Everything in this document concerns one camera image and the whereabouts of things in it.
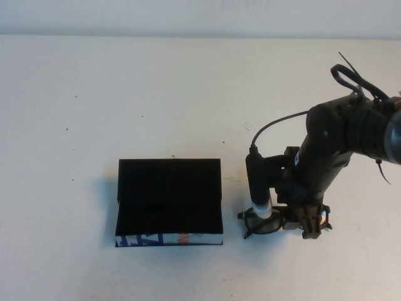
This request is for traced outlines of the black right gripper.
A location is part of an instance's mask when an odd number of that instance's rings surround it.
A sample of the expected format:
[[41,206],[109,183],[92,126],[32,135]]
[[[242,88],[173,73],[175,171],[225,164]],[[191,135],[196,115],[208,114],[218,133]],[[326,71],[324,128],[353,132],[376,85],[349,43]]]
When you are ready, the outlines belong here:
[[279,180],[275,192],[278,203],[285,206],[276,206],[275,216],[283,220],[283,229],[296,230],[302,224],[303,239],[317,239],[321,235],[321,214],[326,211],[323,198],[328,187],[329,182],[324,180]]

